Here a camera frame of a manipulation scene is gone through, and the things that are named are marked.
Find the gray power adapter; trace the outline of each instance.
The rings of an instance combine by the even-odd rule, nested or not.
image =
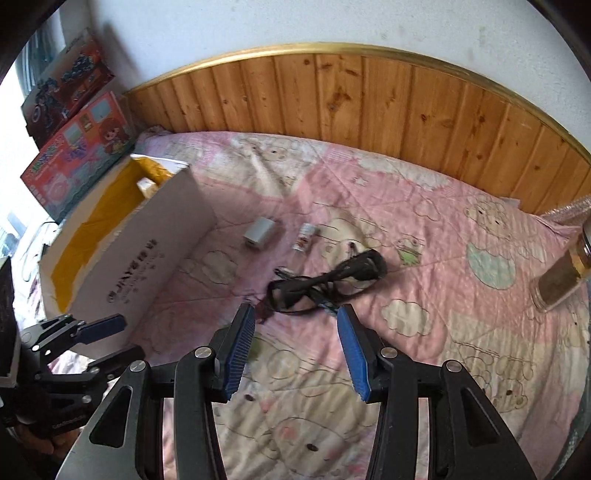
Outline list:
[[[249,247],[262,250],[267,240],[271,237],[275,230],[276,223],[268,218],[259,217],[256,221],[248,228],[243,236],[244,243]]]

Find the toy box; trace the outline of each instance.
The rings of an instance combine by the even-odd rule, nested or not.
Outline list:
[[[112,78],[88,29],[52,61],[22,104],[27,131],[37,147],[49,139]]]
[[[115,95],[106,92],[62,127],[21,178],[59,223],[129,149],[132,135]]]

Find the small glass bottle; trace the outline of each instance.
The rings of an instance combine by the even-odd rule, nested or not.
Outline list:
[[[297,238],[291,246],[291,254],[287,262],[287,270],[294,277],[301,275],[312,237],[316,234],[316,226],[304,223],[298,231]]]
[[[536,308],[548,312],[570,296],[591,275],[591,217],[566,246],[564,254],[530,284]]]

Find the white cardboard box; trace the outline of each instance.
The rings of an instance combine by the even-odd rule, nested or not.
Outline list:
[[[213,209],[203,197],[189,166],[150,158],[174,175],[99,243],[76,277],[72,301],[66,312],[57,307],[51,272],[77,225],[88,218],[121,166],[101,179],[79,203],[40,261],[41,291],[48,319],[70,313],[77,320],[92,323],[117,313],[125,316],[127,327],[123,332],[90,345],[78,344],[72,349],[93,359],[126,345],[177,264],[215,224]]]

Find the cardboard box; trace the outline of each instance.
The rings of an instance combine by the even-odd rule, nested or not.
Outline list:
[[[96,220],[98,206],[105,205],[101,202],[113,192],[113,186],[121,187],[117,181],[123,178],[127,165],[133,161],[129,157],[124,159],[72,211],[40,261],[47,318],[70,313],[77,320],[92,323],[116,313],[125,316],[127,328],[124,332],[73,348],[90,358],[100,358],[126,345],[129,335],[177,264],[215,224],[213,209],[203,197],[188,165],[164,159],[152,160],[157,160],[167,173],[173,174],[160,184],[153,197],[142,200],[103,238],[95,235],[97,224],[102,222]],[[135,184],[137,179],[127,178],[127,181],[129,185],[125,188],[135,195],[139,191]],[[79,234],[85,229],[95,238],[81,241]],[[76,243],[81,249],[90,245],[94,251],[72,250]],[[77,255],[86,255],[89,259],[80,263],[79,270],[72,276],[72,293],[66,302],[64,275],[59,265],[69,267],[80,262]]]
[[[133,138],[115,95],[106,92],[62,127],[21,179],[59,223],[131,147]]]
[[[88,29],[47,66],[22,104],[27,131],[38,148],[88,103],[112,78]]]

